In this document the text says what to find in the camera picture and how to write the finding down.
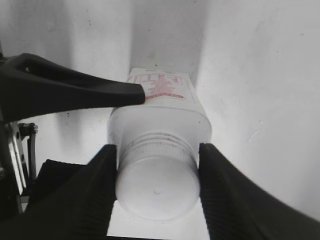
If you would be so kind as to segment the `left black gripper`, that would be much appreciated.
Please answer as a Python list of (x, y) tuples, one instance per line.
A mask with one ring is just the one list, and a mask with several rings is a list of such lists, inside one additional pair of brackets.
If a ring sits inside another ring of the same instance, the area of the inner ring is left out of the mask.
[(22, 214), (37, 178), (35, 142), (38, 126), (8, 122), (0, 112), (0, 219)]

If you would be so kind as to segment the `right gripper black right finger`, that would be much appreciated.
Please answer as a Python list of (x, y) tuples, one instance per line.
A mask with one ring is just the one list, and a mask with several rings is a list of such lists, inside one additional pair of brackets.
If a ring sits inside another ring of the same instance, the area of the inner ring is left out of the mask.
[(318, 240), (319, 221), (270, 195), (211, 143), (199, 146), (200, 200), (211, 240)]

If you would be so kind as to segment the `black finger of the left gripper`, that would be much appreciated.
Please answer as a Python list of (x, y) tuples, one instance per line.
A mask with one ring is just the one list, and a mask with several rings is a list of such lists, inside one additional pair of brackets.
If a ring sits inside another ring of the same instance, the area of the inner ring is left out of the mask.
[(65, 111), (141, 105), (145, 99), (140, 84), (95, 77), (30, 53), (0, 65), (5, 123)]

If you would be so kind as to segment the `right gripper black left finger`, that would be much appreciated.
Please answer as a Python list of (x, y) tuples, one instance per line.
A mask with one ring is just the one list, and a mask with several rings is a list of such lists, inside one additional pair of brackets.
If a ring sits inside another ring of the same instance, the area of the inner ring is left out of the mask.
[(0, 225), (2, 240), (105, 240), (116, 200), (117, 148), (86, 165), (46, 160), (26, 211)]

